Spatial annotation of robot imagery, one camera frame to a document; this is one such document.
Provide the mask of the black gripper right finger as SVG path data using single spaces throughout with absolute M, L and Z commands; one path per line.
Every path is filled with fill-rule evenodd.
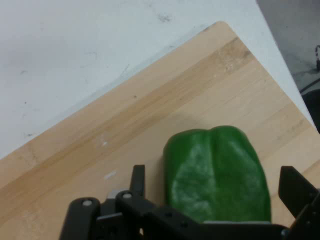
M 320 238 L 320 190 L 293 166 L 280 169 L 278 196 L 295 218 L 285 240 Z

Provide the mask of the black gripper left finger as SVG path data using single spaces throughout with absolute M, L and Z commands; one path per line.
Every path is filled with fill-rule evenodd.
M 129 189 L 103 203 L 94 197 L 73 200 L 61 240 L 194 240 L 199 225 L 173 208 L 145 198 L 145 166 L 135 165 Z

